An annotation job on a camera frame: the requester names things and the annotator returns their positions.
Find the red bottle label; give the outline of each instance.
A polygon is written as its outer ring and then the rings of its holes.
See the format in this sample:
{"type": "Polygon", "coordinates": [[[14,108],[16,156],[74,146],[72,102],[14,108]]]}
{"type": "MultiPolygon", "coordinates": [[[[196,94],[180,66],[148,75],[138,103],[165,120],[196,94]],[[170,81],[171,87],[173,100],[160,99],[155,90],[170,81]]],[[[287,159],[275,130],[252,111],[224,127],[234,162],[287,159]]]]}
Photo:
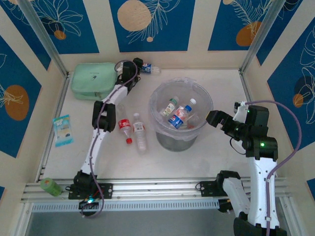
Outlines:
{"type": "Polygon", "coordinates": [[[122,129],[126,126],[130,126],[130,121],[128,119],[122,119],[121,121],[118,122],[119,129],[122,129]]]}

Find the clear plastic bucket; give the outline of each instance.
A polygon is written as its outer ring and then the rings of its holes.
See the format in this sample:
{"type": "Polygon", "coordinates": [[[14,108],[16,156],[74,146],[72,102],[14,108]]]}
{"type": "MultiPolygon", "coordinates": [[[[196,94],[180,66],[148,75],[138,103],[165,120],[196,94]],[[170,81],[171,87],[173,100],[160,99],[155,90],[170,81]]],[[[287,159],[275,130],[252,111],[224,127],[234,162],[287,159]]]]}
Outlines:
{"type": "Polygon", "coordinates": [[[152,127],[156,132],[159,143],[170,151],[184,151],[190,148],[206,124],[207,114],[213,110],[213,103],[208,92],[190,78],[176,78],[161,84],[150,97],[150,114],[152,127]],[[160,111],[173,96],[179,97],[179,105],[189,103],[194,98],[197,104],[193,113],[199,116],[199,122],[192,129],[176,129],[160,111]]]}

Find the mint green pouch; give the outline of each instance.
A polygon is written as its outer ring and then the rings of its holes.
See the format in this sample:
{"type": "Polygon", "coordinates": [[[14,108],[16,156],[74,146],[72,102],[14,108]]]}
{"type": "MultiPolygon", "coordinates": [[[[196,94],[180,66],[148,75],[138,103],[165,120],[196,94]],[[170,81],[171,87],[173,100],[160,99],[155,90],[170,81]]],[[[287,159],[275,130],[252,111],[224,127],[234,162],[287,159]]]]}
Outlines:
{"type": "Polygon", "coordinates": [[[117,72],[114,63],[81,63],[73,72],[71,90],[81,100],[103,100],[113,90],[117,72]]]}

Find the white tabletop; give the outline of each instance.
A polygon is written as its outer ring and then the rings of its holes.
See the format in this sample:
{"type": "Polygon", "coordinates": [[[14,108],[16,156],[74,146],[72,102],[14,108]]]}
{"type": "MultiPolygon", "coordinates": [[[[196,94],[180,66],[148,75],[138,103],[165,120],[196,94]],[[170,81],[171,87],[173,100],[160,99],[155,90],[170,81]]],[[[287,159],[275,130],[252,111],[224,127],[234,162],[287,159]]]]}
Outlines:
{"type": "MultiPolygon", "coordinates": [[[[153,91],[164,81],[175,77],[190,77],[210,94],[214,110],[233,116],[235,101],[244,101],[245,93],[237,70],[174,69],[163,70],[160,75],[141,74],[141,81],[123,100],[129,119],[140,113],[149,126],[148,102],[153,91]]],[[[53,144],[44,177],[73,179],[86,158],[92,139],[93,101],[74,98],[69,87],[61,115],[70,115],[74,143],[55,147],[53,144]]],[[[155,131],[147,128],[149,151],[139,155],[136,144],[126,145],[125,138],[115,130],[103,141],[98,178],[188,178],[215,177],[221,170],[238,171],[250,176],[245,156],[229,146],[229,137],[219,128],[205,125],[195,144],[183,152],[170,152],[157,141],[155,131]]]]}

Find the green can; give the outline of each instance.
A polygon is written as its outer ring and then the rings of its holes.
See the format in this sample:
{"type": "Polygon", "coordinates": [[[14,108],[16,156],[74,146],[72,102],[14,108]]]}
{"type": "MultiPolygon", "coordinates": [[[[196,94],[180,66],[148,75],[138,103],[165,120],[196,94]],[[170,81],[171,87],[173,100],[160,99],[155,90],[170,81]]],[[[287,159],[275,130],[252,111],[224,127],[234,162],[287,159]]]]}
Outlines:
{"type": "Polygon", "coordinates": [[[57,197],[59,196],[62,192],[63,189],[61,188],[60,185],[58,185],[53,179],[51,178],[45,178],[40,182],[40,187],[49,193],[50,195],[57,197]]]}

